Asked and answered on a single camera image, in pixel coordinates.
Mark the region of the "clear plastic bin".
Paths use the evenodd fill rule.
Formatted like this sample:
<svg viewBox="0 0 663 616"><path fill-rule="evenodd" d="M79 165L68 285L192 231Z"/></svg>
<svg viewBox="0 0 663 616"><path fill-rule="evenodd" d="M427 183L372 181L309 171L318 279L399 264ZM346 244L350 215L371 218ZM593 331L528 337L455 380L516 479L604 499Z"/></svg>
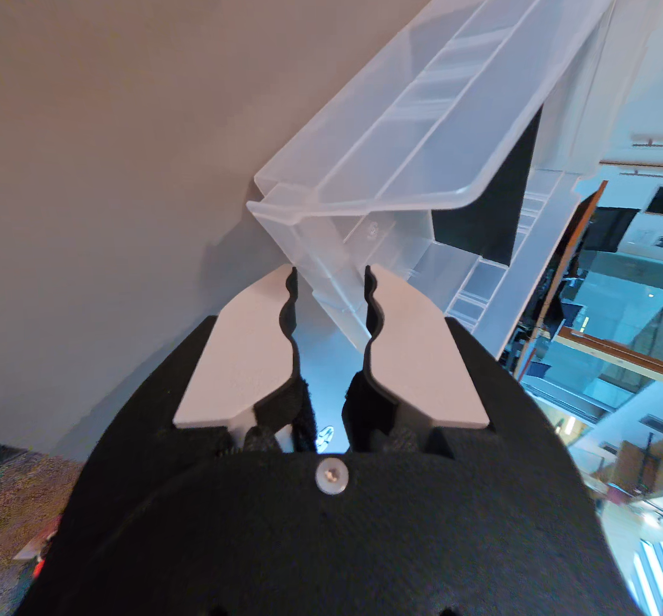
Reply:
<svg viewBox="0 0 663 616"><path fill-rule="evenodd" d="M253 216L359 351L380 265L499 357L609 149L662 0L432 0L259 172ZM509 267L434 239L543 107Z"/></svg>

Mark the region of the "black bin divider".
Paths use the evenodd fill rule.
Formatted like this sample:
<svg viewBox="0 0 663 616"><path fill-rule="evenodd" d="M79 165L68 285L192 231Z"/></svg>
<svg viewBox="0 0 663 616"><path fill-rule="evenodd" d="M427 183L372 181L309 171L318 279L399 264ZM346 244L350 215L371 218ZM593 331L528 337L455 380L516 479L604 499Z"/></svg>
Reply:
<svg viewBox="0 0 663 616"><path fill-rule="evenodd" d="M461 208L432 211L437 243L510 266L542 111L540 107L476 200Z"/></svg>

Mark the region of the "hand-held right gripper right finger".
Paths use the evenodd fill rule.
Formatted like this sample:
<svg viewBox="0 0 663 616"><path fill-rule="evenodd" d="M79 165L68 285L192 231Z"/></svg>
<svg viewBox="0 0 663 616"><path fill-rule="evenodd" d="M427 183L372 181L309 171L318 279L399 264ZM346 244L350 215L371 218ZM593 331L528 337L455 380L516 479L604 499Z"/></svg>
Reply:
<svg viewBox="0 0 663 616"><path fill-rule="evenodd" d="M444 430L489 417L444 313L407 281L365 268L369 340L342 408L349 450L451 453Z"/></svg>

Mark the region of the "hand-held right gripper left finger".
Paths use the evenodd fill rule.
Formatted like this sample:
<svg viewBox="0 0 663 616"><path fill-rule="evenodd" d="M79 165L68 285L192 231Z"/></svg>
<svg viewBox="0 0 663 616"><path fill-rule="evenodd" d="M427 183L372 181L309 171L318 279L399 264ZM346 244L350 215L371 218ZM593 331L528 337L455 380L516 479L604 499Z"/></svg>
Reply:
<svg viewBox="0 0 663 616"><path fill-rule="evenodd" d="M283 265L224 306L174 414L220 429L233 451L316 453L316 420L294 339L298 273Z"/></svg>

